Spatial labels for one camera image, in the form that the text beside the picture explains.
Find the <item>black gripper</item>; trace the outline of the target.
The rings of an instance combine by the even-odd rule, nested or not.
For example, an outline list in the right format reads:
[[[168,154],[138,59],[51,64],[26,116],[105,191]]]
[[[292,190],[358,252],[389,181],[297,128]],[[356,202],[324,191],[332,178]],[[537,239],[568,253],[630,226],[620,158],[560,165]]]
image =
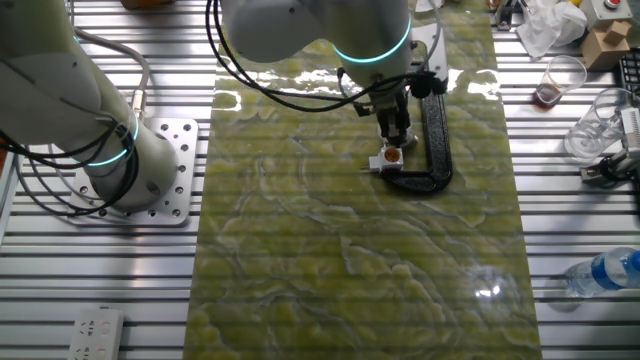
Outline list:
[[[406,95],[396,95],[389,102],[376,104],[374,112],[380,126],[379,136],[384,146],[409,145],[411,143],[411,122]],[[397,134],[394,137],[395,128],[397,128]]]

